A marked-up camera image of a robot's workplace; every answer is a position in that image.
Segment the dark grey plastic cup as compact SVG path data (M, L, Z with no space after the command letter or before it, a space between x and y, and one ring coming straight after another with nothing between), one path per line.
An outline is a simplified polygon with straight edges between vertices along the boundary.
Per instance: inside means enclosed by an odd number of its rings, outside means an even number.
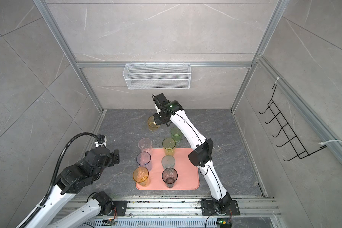
M168 188L172 188L178 179L178 173L174 168L164 169L161 176Z

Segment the teal plastic cup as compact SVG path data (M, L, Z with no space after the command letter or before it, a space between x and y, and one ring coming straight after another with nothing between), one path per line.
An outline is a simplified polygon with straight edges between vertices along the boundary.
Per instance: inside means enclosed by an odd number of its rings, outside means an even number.
M162 158L161 163L164 169L174 168L176 164L176 160L173 156L166 155Z

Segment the tall yellow plastic cup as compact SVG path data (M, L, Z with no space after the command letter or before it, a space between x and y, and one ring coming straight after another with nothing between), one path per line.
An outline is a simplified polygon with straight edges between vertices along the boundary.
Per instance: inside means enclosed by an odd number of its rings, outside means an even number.
M145 167L138 167L133 172L133 180L140 186L146 187L150 183L149 171Z

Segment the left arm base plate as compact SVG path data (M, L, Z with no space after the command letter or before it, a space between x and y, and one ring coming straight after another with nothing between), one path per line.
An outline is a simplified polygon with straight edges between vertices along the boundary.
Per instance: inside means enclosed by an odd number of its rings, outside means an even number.
M125 212L127 210L127 204L128 204L128 201L126 200L113 201L112 210L108 214L108 216L114 217L115 211L117 213L116 215L117 217L125 216Z

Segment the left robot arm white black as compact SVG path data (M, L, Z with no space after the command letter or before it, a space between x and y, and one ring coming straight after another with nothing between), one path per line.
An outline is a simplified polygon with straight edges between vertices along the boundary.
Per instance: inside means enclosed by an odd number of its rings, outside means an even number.
M85 152L84 158L74 165L60 171L60 165L68 148L82 136L95 138L95 148ZM95 192L82 207L59 221L51 223L58 212L84 187L93 184L101 177L105 168L112 167L119 162L119 150L111 152L107 149L106 136L89 132L75 135L59 155L45 196L18 226L20 228L76 228L99 214L107 216L114 212L116 208L112 198L104 191Z

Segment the blue plastic cup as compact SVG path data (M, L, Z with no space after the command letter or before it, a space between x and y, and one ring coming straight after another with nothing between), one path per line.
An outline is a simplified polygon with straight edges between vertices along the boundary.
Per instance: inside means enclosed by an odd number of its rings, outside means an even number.
M152 167L153 167L152 157L149 152L147 151L140 152L136 157L136 162L139 165L139 167L144 167L148 171L152 170Z

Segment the short green plastic cup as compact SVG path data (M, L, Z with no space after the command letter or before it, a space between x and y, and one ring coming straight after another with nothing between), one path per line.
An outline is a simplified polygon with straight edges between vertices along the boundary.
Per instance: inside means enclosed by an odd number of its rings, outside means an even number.
M178 127L173 127L171 129L171 135L174 141L179 142L182 139L182 132Z

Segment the short yellow plastic cup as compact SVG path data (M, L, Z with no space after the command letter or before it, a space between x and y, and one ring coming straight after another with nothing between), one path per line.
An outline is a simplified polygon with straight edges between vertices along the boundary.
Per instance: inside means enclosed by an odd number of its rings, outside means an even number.
M158 130L160 127L159 125L156 124L156 122L154 120L154 116L151 116L148 118L147 124L148 124L148 129L152 132Z

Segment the tall green plastic cup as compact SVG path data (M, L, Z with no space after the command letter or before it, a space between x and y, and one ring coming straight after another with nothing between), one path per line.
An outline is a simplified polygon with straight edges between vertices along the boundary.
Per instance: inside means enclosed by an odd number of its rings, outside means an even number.
M174 156L176 141L173 138L165 138L162 142L165 155Z

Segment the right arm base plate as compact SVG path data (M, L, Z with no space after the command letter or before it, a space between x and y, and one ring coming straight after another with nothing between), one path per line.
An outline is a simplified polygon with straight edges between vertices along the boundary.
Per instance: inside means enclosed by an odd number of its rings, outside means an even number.
M240 210L236 200L232 200L231 203L222 208L217 206L217 204L212 200L202 199L200 201L202 215L209 216L209 215L232 215L232 216L239 216Z

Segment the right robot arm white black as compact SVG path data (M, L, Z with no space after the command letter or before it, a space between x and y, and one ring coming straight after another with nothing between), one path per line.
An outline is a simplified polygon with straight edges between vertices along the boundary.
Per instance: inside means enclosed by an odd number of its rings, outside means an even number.
M188 155L190 162L199 169L207 182L215 210L219 214L228 211L232 198L222 185L212 161L213 141L204 137L192 124L178 101L168 100L163 93L152 95L157 113L154 120L157 125L175 124L189 142L193 151Z

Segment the pink tray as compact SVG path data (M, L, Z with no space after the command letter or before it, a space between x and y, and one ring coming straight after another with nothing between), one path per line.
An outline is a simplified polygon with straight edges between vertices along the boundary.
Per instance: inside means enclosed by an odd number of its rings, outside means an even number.
M166 186L162 180L162 158L165 156L162 148L154 148L152 154L153 168L150 171L150 183L147 186L142 186L138 183L135 184L136 188L141 191L170 191L170 190L196 190L199 188L199 171L194 166L188 154L192 152L191 148L177 148L175 150L175 170L178 173L177 181L172 188Z

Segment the clear plastic cup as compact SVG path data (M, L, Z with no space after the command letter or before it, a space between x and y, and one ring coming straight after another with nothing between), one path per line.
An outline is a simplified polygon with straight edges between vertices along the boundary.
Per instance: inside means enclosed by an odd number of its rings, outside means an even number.
M153 144L151 139L143 138L138 142L138 147L141 152L148 152L149 154L153 153Z

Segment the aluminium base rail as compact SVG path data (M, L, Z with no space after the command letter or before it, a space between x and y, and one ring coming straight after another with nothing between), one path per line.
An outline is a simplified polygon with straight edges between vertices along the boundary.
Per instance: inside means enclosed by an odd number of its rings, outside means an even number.
M200 198L124 198L128 201L125 216L97 215L77 228L285 228L274 199L237 197L240 215L202 215ZM55 223L82 207L88 200L75 198L54 217Z

